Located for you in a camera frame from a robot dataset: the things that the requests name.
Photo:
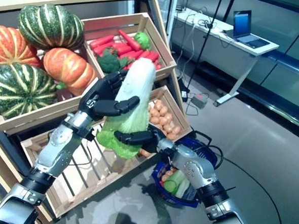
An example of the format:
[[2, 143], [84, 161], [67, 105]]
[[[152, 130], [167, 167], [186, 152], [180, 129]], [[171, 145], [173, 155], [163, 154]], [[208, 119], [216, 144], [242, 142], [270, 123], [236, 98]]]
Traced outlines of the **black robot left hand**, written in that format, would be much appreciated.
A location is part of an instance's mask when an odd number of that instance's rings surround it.
[[116, 100], [117, 93], [127, 73], [127, 71], [112, 72], [92, 83], [92, 87], [87, 89], [81, 97], [78, 110], [98, 121], [103, 117], [116, 117], [126, 114], [135, 108], [140, 102], [138, 96], [125, 98], [122, 101]]

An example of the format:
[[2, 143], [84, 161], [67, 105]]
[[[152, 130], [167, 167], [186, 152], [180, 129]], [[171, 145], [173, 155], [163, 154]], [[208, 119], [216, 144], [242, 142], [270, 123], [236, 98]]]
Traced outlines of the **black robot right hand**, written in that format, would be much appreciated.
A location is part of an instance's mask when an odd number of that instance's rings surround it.
[[140, 145], [143, 150], [149, 153], [156, 153], [159, 141], [166, 138], [161, 129], [151, 124], [148, 126], [147, 130], [129, 134], [115, 131], [114, 137], [121, 143], [129, 146]]

